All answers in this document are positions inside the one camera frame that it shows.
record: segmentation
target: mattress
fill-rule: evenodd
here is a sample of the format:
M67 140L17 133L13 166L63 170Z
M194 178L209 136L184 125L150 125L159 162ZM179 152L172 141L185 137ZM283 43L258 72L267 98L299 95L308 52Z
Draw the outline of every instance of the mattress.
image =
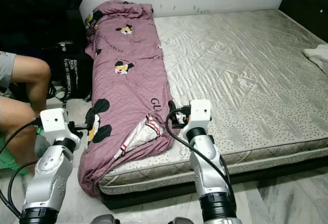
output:
M322 43L277 10L155 18L177 107L212 102L209 134L231 174L328 155L328 76L303 54ZM124 194L191 182L190 152L128 162L99 182Z

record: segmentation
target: black mickey ear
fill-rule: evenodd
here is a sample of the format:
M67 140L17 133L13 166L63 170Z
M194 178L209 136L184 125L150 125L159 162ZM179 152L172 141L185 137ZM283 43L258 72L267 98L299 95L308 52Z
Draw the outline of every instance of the black mickey ear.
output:
M104 14L100 10L97 10L96 12L93 13L93 19L96 21L102 18L103 16Z
M122 66L123 65L123 62L122 61L117 61L116 63L115 63L115 66Z
M105 112L109 109L109 102L107 99L98 99L97 102L94 104L93 108L95 109L96 113Z
M93 137L92 142L99 143L99 142L103 141L104 138L111 136L111 133L112 133L112 126L105 125L105 126L99 128L98 132Z

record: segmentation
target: floor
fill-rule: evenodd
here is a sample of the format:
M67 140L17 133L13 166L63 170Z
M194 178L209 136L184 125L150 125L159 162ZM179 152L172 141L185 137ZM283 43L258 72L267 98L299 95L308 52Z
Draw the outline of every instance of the floor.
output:
M59 107L55 100L48 108ZM71 100L70 120L82 123L90 103ZM67 183L66 198L58 215L61 224L87 224L95 216L112 213L122 223L168 223L176 216L202 223L196 194L169 198L143 205L110 211L97 198L86 195L77 182L77 167L84 147L74 153L73 171ZM0 187L7 192L12 171L0 170ZM31 175L19 176L13 186L13 199L18 209L24 201L24 191ZM237 199L237 216L243 224L325 224L328 223L328 167L263 181L233 185ZM0 203L0 224L18 220Z

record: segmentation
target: black bed base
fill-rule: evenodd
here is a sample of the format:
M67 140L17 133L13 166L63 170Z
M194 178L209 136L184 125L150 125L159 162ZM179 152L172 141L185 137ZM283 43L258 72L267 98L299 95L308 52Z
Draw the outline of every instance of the black bed base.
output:
M257 170L230 176L232 184L243 183L251 180L264 180L279 176L289 175L300 171L307 171L315 168L320 168L328 165L328 156L316 159L310 159L295 164L277 166L270 169ZM139 205L142 203L162 200L170 197L182 196L190 193L195 193L195 185L193 182L178 184L156 188L142 192L132 192L119 195L102 194L101 199L103 204L110 210L123 207Z

